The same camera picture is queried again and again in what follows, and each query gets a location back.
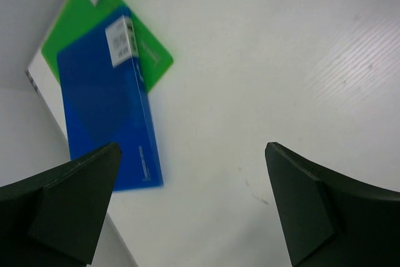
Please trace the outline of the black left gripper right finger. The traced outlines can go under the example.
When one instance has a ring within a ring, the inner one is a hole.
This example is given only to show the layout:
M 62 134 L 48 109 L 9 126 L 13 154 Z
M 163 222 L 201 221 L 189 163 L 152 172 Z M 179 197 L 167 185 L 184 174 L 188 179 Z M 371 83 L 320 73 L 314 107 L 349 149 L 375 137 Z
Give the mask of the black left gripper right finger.
M 271 142 L 265 158 L 292 266 L 399 266 L 399 193 Z

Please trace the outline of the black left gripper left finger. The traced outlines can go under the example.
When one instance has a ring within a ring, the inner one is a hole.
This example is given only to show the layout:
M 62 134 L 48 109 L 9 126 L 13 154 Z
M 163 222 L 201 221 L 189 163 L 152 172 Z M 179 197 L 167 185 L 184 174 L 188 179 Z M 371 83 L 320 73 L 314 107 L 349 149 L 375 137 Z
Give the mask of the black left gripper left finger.
M 109 143 L 1 187 L 1 266 L 91 264 L 121 154 Z

